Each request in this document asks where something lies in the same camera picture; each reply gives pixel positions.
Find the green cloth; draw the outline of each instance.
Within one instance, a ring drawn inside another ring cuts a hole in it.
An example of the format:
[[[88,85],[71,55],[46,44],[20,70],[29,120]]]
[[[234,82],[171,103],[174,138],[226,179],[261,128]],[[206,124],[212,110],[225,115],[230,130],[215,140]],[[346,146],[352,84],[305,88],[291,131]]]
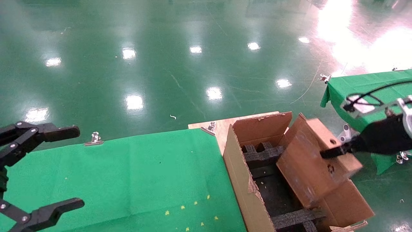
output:
[[[339,78],[332,78],[326,87],[326,91],[323,95],[321,107],[326,107],[326,103],[331,101],[334,109],[339,116],[345,120],[356,131],[362,131],[369,123],[384,119],[385,113],[383,111],[371,114],[362,118],[352,118],[344,109],[341,104],[345,101],[346,96],[351,93],[364,93],[369,92],[375,88],[381,87],[386,84],[412,80],[412,70],[405,71],[390,71],[384,73],[370,73],[357,76],[345,76]],[[406,97],[411,94],[411,85],[397,85],[391,88],[387,88],[374,93],[373,95],[378,97],[385,103],[396,100],[400,97]],[[368,102],[374,102],[371,99],[366,98]],[[396,113],[400,113],[399,108],[393,108]],[[372,154],[372,159],[377,165],[377,174],[382,174],[386,169],[392,166],[396,162],[396,157],[390,158],[384,157],[378,154]]]
[[[33,152],[8,176],[5,199],[27,212],[84,200],[47,231],[246,232],[216,138],[200,129]],[[0,231],[12,225],[0,215]]]

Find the black cable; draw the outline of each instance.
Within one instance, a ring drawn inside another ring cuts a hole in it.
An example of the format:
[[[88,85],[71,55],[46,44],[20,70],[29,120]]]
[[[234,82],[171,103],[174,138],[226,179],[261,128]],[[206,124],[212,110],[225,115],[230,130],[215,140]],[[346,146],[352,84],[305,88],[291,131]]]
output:
[[[396,82],[396,83],[392,83],[392,84],[388,84],[388,85],[381,86],[381,87],[376,88],[376,89],[374,89],[374,90],[371,90],[371,91],[369,91],[369,92],[367,92],[367,93],[361,94],[361,95],[360,95],[357,99],[355,99],[354,101],[352,101],[352,100],[348,99],[348,97],[346,97],[346,99],[347,99],[348,101],[350,101],[350,104],[346,105],[345,107],[349,109],[349,108],[352,108],[354,104],[360,104],[360,103],[358,103],[358,101],[359,101],[361,98],[364,98],[364,97],[366,97],[366,96],[370,96],[370,97],[378,100],[378,98],[373,97],[371,94],[374,93],[374,92],[376,92],[376,91],[379,91],[379,90],[382,90],[382,89],[386,89],[386,88],[391,87],[391,86],[402,85],[402,84],[407,84],[407,83],[412,83],[412,80],[406,80],[406,81],[401,81],[401,82]]]
[[[346,100],[348,100],[349,102],[354,102],[352,100],[349,99],[349,97],[354,96],[354,95],[362,95],[362,93],[351,93],[346,97]],[[385,103],[383,103],[383,101],[381,101],[379,98],[375,97],[374,95],[369,95],[369,97],[375,99],[376,101],[379,102],[379,104],[372,104],[372,103],[362,103],[362,102],[356,102],[356,104],[359,105],[367,105],[367,106],[381,106],[381,105],[385,105]]]

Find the cardboard box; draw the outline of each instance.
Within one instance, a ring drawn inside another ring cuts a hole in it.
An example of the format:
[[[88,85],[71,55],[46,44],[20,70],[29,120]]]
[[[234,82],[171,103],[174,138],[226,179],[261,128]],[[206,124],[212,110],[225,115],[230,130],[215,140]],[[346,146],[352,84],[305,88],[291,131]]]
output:
[[[346,154],[330,160],[321,158],[323,149],[338,146],[338,140],[318,120],[299,115],[290,129],[292,113],[238,120],[229,127],[223,158],[249,232],[272,232],[271,220],[258,186],[246,164],[241,148],[270,142],[285,149],[277,166],[305,208],[321,207],[326,219],[317,225],[346,227],[374,215],[348,179],[362,165]]]

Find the wooden board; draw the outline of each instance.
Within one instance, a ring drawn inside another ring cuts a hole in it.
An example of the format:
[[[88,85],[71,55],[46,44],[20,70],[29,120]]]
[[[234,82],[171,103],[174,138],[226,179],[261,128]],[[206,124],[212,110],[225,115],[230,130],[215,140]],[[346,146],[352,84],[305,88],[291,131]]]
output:
[[[239,119],[262,117],[262,116],[267,116],[267,115],[271,115],[271,114],[278,114],[278,113],[279,113],[279,111],[275,111],[275,112],[269,112],[269,113],[264,113],[264,114],[254,114],[254,115],[248,115],[248,116],[244,116],[244,117],[227,118],[227,119],[214,121],[214,122],[216,122],[215,134],[216,134],[216,139],[218,140],[220,153],[223,155],[223,152],[225,151],[227,131],[229,129],[230,124],[233,125]],[[213,121],[204,122],[204,123],[189,124],[187,127],[189,129],[196,129],[196,128],[201,128],[201,127],[207,128],[210,125],[211,122],[213,122]]]

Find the floor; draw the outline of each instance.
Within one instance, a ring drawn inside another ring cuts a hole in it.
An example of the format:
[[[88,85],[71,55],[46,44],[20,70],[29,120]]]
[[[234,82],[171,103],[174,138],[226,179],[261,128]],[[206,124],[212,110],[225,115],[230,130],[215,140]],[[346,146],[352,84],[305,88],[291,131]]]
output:
[[[81,128],[42,149],[270,111],[339,134],[317,78],[410,67],[411,17],[408,0],[2,0],[0,125]],[[360,160],[361,231],[412,231],[411,164]]]

